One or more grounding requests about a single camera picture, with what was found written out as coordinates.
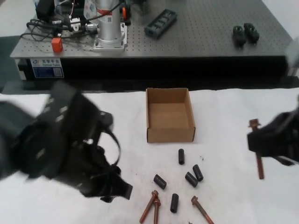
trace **black cylinder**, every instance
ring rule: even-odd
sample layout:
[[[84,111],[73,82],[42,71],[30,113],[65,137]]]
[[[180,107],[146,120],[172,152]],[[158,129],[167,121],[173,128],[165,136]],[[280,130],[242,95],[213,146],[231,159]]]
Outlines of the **black cylinder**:
[[[185,176],[185,179],[195,188],[198,184],[197,179],[190,173],[188,172]]]
[[[154,182],[162,189],[166,188],[166,181],[163,180],[158,174],[156,174],[155,178],[154,178]]]
[[[183,165],[185,163],[185,153],[182,148],[178,150],[178,163],[180,165]]]
[[[196,179],[201,182],[204,179],[204,176],[202,175],[201,170],[197,164],[193,166],[193,171],[195,173]]]
[[[178,211],[178,195],[177,194],[172,195],[170,211],[172,213],[177,213],[177,211]]]

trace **white label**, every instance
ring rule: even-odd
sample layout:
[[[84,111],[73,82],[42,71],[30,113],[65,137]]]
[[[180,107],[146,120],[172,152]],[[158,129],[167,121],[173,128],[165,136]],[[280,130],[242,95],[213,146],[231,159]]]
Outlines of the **white label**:
[[[99,18],[99,20],[101,22],[107,22],[110,23],[112,22],[112,13],[109,12],[109,10],[103,10],[103,9],[99,9],[97,8],[97,15],[103,15],[105,14],[103,17]]]
[[[30,61],[36,78],[64,77],[64,72],[59,58],[31,58]]]

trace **brown cardboard box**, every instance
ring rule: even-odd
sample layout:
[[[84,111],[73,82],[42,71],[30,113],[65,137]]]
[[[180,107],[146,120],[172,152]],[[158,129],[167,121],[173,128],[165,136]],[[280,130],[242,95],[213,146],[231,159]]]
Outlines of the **brown cardboard box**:
[[[195,123],[187,88],[146,90],[148,142],[192,142]]]

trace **black rubber part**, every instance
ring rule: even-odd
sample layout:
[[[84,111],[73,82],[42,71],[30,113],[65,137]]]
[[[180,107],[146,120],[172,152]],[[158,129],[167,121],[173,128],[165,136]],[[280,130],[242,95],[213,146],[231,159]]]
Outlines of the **black rubber part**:
[[[196,179],[201,182],[204,179],[204,176],[202,175],[201,170],[197,164],[193,166],[193,171],[195,173]]]
[[[169,9],[165,9],[157,16],[149,25],[144,28],[147,36],[157,39],[164,31],[166,31],[177,19],[177,13]]]
[[[256,43],[260,38],[260,34],[251,23],[244,23],[244,31],[252,43]]]
[[[198,184],[197,179],[190,173],[188,172],[185,176],[185,179],[195,188]]]
[[[244,30],[241,26],[234,26],[233,38],[234,38],[234,42],[239,47],[242,47],[246,43],[246,36],[245,36]]]
[[[180,165],[185,163],[185,152],[182,148],[178,150],[178,163]]]
[[[163,180],[158,174],[156,174],[155,178],[154,178],[154,182],[162,189],[166,188],[166,181]]]
[[[172,213],[177,213],[177,211],[178,211],[178,195],[177,194],[172,194],[170,211]]]

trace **copper bolt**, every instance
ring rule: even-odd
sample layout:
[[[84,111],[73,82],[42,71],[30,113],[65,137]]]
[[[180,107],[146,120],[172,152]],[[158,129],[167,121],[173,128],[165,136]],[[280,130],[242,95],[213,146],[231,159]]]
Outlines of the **copper bolt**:
[[[159,195],[159,193],[158,193],[156,190],[154,190],[151,194],[152,194],[152,197],[151,197],[151,199],[150,199],[148,205],[146,206],[146,208],[145,208],[145,210],[144,210],[144,212],[143,212],[143,214],[142,214],[142,216],[141,216],[141,218],[140,218],[140,220],[139,220],[140,223],[143,223],[143,222],[144,222],[146,216],[148,215],[148,213],[149,213],[149,211],[150,211],[151,206],[152,206],[153,203],[154,203],[154,200],[155,200],[156,198],[158,198],[158,195]]]
[[[258,119],[253,119],[249,121],[249,127],[252,128],[252,131],[255,132],[258,130],[258,126],[260,126],[260,123],[258,122]],[[256,152],[256,162],[257,162],[257,170],[258,170],[258,176],[260,180],[263,180],[265,178],[263,174],[263,162],[262,157],[258,152]]]
[[[213,221],[211,220],[211,218],[207,215],[206,211],[203,209],[203,207],[200,205],[200,203],[198,202],[198,197],[193,196],[193,198],[191,199],[192,201],[192,205],[195,205],[198,210],[201,212],[201,214],[205,217],[206,221],[209,224],[214,224]]]
[[[154,200],[154,205],[155,205],[154,224],[158,224],[159,207],[161,205],[159,198],[156,198]]]

